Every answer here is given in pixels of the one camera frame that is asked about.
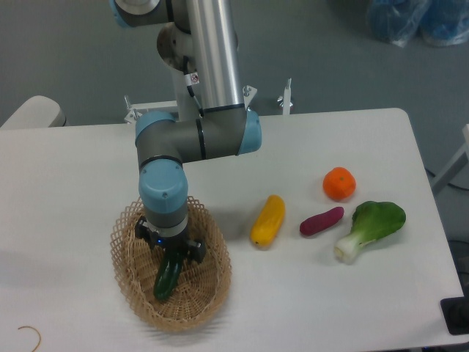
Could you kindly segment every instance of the toy vegetable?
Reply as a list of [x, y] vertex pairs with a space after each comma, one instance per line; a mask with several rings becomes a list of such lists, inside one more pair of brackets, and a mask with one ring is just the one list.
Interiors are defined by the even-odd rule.
[[363, 247], [395, 233], [404, 223], [405, 212], [396, 204], [365, 202], [356, 208], [350, 234], [337, 241], [334, 253], [338, 259], [350, 264]]
[[163, 260], [156, 274], [153, 295], [159, 301], [165, 301], [172, 294], [177, 285], [186, 252], [179, 249], [167, 248], [164, 250]]
[[268, 247], [275, 238], [285, 217], [285, 203], [282, 198], [273, 194], [259, 214], [251, 228], [251, 241], [261, 248]]
[[337, 224], [339, 220], [342, 219], [342, 216], [344, 216], [344, 208], [335, 207], [325, 213], [307, 218], [301, 223], [300, 232], [305, 236], [315, 235]]

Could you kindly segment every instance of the purple sweet potato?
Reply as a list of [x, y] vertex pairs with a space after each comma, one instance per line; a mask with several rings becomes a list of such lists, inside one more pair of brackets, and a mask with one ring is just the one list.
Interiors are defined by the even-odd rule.
[[305, 236], [314, 235], [337, 224], [339, 220], [342, 219], [342, 216], [344, 216], [344, 208], [335, 207], [325, 213], [307, 218], [301, 223], [300, 232]]

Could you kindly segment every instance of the blue plastic bag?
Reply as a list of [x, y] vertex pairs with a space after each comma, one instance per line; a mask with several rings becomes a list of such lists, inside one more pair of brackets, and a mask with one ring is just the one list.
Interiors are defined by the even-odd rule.
[[469, 40], [469, 0], [433, 0], [421, 22], [424, 39], [436, 46]]
[[432, 0], [372, 0], [366, 13], [368, 26], [378, 39], [403, 48], [417, 32], [431, 2]]

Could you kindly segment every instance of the cable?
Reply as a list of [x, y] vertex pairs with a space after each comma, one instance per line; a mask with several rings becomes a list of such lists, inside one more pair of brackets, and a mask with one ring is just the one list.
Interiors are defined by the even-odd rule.
[[467, 242], [467, 241], [461, 241], [461, 240], [448, 240], [448, 242], [449, 242], [449, 243], [450, 243], [450, 242], [463, 243], [463, 244], [469, 245], [469, 242]]
[[[428, 175], [430, 175], [431, 177], [436, 176], [436, 174], [434, 172], [431, 172], [426, 167], [424, 167], [424, 168], [425, 168], [425, 171]], [[451, 187], [451, 188], [457, 189], [459, 191], [469, 192], [469, 188], [461, 187], [461, 186], [455, 185], [454, 183], [448, 183], [448, 186]]]
[[[189, 69], [188, 69], [188, 63], [189, 63], [189, 58], [184, 55], [182, 58], [182, 74], [184, 74], [185, 77], [189, 74]], [[196, 95], [193, 92], [192, 89], [192, 83], [189, 81], [186, 81], [186, 85], [188, 88], [189, 95], [194, 99], [197, 105], [197, 109], [199, 110], [199, 114], [201, 117], [204, 116], [204, 109], [202, 108], [202, 105], [200, 105], [199, 100], [197, 99]]]

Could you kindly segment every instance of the silver arm tube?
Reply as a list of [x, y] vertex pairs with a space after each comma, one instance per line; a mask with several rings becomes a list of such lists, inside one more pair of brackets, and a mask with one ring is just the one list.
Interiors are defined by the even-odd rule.
[[204, 110], [243, 106], [236, 34], [228, 0], [188, 0]]

